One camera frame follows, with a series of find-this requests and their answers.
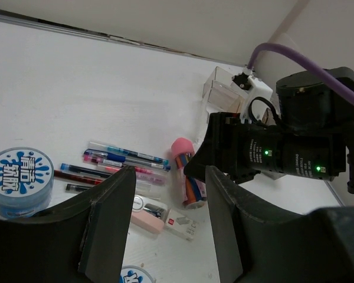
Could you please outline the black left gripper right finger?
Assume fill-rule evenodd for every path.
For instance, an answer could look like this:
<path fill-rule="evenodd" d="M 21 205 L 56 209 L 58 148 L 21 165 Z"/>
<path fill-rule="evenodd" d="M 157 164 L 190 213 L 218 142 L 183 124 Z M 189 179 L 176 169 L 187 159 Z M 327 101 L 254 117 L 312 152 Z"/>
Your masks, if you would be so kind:
<path fill-rule="evenodd" d="M 354 282 L 354 207 L 299 215 L 206 169 L 221 282 Z"/>

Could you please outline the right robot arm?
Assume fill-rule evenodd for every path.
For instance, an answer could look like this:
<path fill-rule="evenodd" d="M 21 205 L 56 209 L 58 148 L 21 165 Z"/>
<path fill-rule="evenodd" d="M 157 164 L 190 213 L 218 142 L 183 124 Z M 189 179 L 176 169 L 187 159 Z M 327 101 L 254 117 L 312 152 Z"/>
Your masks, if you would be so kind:
<path fill-rule="evenodd" d="M 331 181 L 349 172 L 354 194 L 354 106 L 307 71 L 277 81 L 279 109 L 261 96 L 274 124 L 259 120 L 251 106 L 245 113 L 212 113 L 204 140 L 185 174 L 204 181 L 215 166 L 235 183 L 259 173 L 280 173 Z"/>

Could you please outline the pink ink gel pen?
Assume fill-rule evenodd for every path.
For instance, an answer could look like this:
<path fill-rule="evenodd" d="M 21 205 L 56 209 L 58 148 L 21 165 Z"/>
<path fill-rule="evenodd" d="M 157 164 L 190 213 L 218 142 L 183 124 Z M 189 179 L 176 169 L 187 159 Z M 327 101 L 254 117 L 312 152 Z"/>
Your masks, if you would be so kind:
<path fill-rule="evenodd" d="M 125 166 L 125 164 L 121 162 L 115 162 L 102 157 L 93 157 L 89 155 L 84 155 L 83 160 L 86 163 L 95 164 L 98 170 L 106 173 L 116 173 Z M 158 186 L 163 186 L 166 183 L 165 175 L 158 174 L 150 169 L 135 166 L 135 172 L 136 177 L 144 182 Z"/>

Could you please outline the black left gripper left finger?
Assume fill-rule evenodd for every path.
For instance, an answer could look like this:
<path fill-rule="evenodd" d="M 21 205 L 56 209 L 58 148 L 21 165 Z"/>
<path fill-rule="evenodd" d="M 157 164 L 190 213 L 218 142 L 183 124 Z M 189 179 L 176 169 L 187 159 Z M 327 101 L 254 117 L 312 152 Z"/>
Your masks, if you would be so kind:
<path fill-rule="evenodd" d="M 126 166 L 29 218 L 0 220 L 0 282 L 118 282 L 135 186 Z"/>

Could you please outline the blue capped dark pen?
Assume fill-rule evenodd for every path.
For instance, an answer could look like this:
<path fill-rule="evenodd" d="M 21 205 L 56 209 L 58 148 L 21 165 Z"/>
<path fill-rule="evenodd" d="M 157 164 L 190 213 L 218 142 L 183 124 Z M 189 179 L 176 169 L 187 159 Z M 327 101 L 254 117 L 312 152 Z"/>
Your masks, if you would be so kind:
<path fill-rule="evenodd" d="M 78 173 L 78 174 L 87 174 L 87 175 L 97 176 L 97 177 L 101 177 L 101 178 L 108 178 L 112 175 L 110 173 L 102 172 L 102 171 L 99 171 L 96 169 L 89 169 L 86 167 L 75 166 L 75 165 L 66 164 L 66 163 L 62 163 L 60 165 L 60 169 L 62 171 L 68 171 L 68 172 L 73 172 L 73 173 Z"/>

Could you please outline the pink capped crayon tube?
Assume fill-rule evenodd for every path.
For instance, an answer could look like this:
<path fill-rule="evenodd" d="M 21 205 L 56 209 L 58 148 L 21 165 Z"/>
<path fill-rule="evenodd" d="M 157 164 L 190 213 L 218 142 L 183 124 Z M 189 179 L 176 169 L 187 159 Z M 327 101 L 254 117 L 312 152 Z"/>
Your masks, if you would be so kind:
<path fill-rule="evenodd" d="M 181 201 L 185 209 L 203 207 L 207 201 L 205 185 L 184 174 L 184 168 L 193 158 L 195 151 L 192 142 L 186 138 L 177 138 L 171 145 L 172 157 L 176 163 L 177 180 L 181 187 Z"/>

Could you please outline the clear blue ink pen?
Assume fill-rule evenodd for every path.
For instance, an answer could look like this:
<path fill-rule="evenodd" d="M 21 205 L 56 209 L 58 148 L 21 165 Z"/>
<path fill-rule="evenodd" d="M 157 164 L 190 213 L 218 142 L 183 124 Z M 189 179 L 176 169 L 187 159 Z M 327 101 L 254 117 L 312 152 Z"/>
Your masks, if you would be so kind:
<path fill-rule="evenodd" d="M 163 159 L 161 157 L 156 157 L 156 156 L 136 152 L 136 151 L 129 150 L 129 149 L 123 149 L 121 147 L 117 147 L 112 144 L 106 144 L 106 143 L 101 143 L 101 142 L 97 142 L 97 141 L 90 141 L 88 143 L 88 148 L 93 149 L 93 150 L 108 152 L 108 153 L 115 153 L 115 154 L 122 154 L 125 156 L 137 157 L 138 159 L 149 160 L 149 161 L 153 161 L 155 163 L 159 163 L 159 164 L 163 164 L 163 165 L 169 164 L 169 161 L 167 159 Z"/>

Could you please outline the blue round putty tub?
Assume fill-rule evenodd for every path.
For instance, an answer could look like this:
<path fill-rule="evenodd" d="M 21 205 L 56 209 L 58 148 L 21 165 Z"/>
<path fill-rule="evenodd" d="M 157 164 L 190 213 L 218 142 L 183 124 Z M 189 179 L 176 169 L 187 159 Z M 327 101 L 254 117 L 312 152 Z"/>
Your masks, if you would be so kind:
<path fill-rule="evenodd" d="M 14 147 L 0 152 L 0 215 L 30 217 L 48 207 L 54 166 L 43 152 Z"/>
<path fill-rule="evenodd" d="M 155 283 L 155 279 L 143 268 L 128 265 L 123 266 L 120 272 L 120 283 Z"/>

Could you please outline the blue grip gel pen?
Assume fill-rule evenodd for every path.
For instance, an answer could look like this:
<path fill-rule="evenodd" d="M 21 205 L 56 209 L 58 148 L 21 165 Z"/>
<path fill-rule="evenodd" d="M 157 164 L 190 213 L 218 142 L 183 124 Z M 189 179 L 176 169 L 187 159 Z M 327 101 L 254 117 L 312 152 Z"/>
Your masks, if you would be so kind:
<path fill-rule="evenodd" d="M 98 162 L 103 163 L 103 160 L 109 160 L 112 163 L 113 162 L 118 162 L 118 163 L 134 163 L 142 166 L 148 166 L 154 169 L 159 169 L 159 170 L 164 170 L 166 172 L 171 170 L 171 167 L 169 165 L 164 165 L 164 164 L 159 164 L 147 160 L 140 160 L 140 159 L 135 159 L 131 157 L 126 157 L 118 154 L 113 154 L 113 153 L 106 153 L 106 152 L 100 152 L 98 150 L 86 150 L 84 152 L 84 157 L 89 157 L 91 160 L 95 159 Z"/>

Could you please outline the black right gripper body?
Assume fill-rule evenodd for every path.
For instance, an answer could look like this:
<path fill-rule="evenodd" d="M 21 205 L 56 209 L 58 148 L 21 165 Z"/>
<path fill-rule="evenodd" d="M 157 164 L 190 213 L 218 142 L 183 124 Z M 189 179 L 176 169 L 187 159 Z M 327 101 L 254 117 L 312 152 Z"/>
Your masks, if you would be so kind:
<path fill-rule="evenodd" d="M 247 160 L 249 149 L 245 144 L 248 139 L 254 138 L 251 132 L 254 126 L 242 124 L 238 113 L 210 114 L 204 140 L 185 166 L 184 174 L 205 183 L 206 167 L 215 166 L 238 185 L 253 180 L 261 172 L 282 176 L 281 168 L 258 169 Z"/>

